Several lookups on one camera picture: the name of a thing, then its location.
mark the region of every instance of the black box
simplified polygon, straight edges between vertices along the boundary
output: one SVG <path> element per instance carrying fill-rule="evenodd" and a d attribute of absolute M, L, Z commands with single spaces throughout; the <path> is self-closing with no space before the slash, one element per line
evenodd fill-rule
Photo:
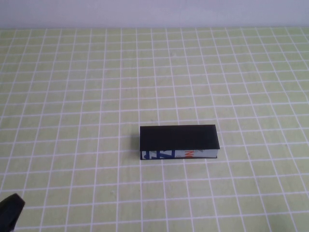
<path fill-rule="evenodd" d="M 217 158 L 215 125 L 140 127 L 140 159 Z"/>

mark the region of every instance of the tabletop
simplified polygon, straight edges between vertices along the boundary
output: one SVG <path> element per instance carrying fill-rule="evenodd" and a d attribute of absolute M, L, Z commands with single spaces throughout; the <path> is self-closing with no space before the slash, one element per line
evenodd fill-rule
<path fill-rule="evenodd" d="M 295 232 L 309 219 L 309 28 L 0 30 L 0 200 L 18 232 Z M 140 160 L 215 124 L 217 159 Z"/>

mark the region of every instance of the box lid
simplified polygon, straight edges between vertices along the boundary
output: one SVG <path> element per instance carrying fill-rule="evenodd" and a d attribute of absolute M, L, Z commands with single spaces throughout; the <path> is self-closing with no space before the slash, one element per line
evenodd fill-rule
<path fill-rule="evenodd" d="M 204 149 L 220 149 L 215 125 L 140 127 L 140 151 Z"/>

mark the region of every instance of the light green cutting mat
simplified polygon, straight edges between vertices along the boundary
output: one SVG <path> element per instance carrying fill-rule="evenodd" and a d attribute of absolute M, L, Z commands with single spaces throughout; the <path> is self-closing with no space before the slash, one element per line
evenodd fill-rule
<path fill-rule="evenodd" d="M 309 231 L 309 28 L 0 30 L 0 199 L 19 232 Z M 143 161 L 213 124 L 218 159 Z"/>

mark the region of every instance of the white wall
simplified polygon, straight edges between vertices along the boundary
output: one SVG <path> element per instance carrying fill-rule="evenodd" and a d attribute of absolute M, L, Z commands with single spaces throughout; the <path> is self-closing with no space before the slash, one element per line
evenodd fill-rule
<path fill-rule="evenodd" d="M 0 0 L 0 28 L 309 26 L 309 0 Z"/>

